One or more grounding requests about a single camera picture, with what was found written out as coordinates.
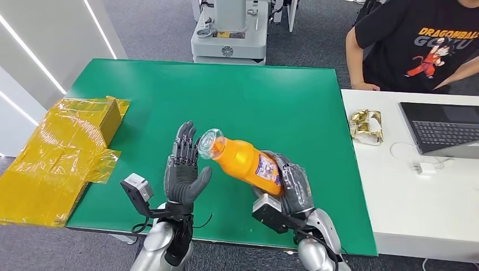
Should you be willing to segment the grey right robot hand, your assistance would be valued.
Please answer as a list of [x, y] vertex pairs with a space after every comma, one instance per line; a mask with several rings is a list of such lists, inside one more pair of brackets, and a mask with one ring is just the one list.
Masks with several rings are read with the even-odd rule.
[[279, 169], [282, 192], [273, 199], [281, 203], [281, 211], [268, 206], [264, 214], [259, 213], [260, 205], [254, 204], [252, 216], [257, 220], [278, 217], [281, 220], [289, 218], [305, 220], [308, 211], [314, 209], [310, 183], [306, 171], [290, 161], [285, 155], [265, 150], [264, 153], [273, 159]]

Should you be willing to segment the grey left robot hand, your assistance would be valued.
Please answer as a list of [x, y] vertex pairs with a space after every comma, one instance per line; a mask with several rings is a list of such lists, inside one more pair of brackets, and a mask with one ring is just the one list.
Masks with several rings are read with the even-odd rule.
[[190, 205], [205, 189], [211, 179], [212, 169], [198, 169], [199, 139], [194, 139], [193, 122], [183, 123], [173, 141], [172, 152], [167, 159], [164, 174], [164, 193], [168, 201]]

